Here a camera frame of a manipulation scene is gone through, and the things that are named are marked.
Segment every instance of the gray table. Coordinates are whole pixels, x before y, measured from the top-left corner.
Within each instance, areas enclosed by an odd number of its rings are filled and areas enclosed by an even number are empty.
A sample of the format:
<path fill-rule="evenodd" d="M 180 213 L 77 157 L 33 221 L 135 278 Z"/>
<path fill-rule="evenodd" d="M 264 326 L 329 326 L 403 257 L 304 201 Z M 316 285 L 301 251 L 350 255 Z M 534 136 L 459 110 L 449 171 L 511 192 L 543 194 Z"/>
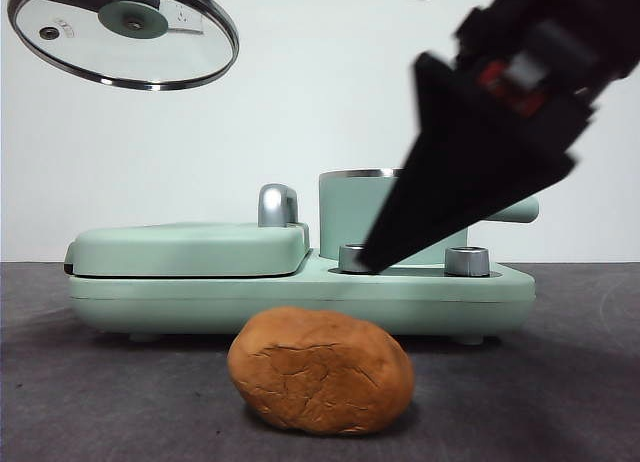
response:
<path fill-rule="evenodd" d="M 318 438 L 244 408 L 230 337 L 100 334 L 67 308 L 61 265 L 3 264 L 3 460 L 640 460 L 640 264 L 515 267 L 538 282 L 523 330 L 400 338 L 408 411 L 374 437 Z"/>

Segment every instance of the white backdrop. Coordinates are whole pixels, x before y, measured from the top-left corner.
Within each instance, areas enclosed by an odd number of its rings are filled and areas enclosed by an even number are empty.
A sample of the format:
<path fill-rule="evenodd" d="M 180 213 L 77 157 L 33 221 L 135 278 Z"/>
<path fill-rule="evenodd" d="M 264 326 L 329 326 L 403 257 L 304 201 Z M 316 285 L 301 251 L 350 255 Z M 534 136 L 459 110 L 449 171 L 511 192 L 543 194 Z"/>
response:
<path fill-rule="evenodd" d="M 60 261 L 94 227 L 252 221 L 268 182 L 296 189 L 317 246 L 318 174 L 401 165 L 417 128 L 412 61 L 450 58 L 451 33 L 490 0 L 217 1 L 240 58 L 172 93 L 50 67 L 3 14 L 3 260 Z M 480 223 L 471 241 L 500 261 L 639 261 L 639 97 L 640 70 L 601 97 L 581 165 L 539 195 L 535 223 Z"/>

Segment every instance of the metal handle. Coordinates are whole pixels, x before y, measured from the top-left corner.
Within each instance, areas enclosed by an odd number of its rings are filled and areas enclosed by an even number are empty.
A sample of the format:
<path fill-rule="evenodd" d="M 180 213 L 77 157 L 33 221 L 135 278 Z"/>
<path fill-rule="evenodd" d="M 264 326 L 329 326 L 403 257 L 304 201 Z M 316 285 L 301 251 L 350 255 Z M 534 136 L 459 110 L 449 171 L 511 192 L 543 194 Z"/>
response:
<path fill-rule="evenodd" d="M 298 195 L 291 187 L 267 184 L 258 198 L 258 226 L 286 227 L 298 223 Z"/>

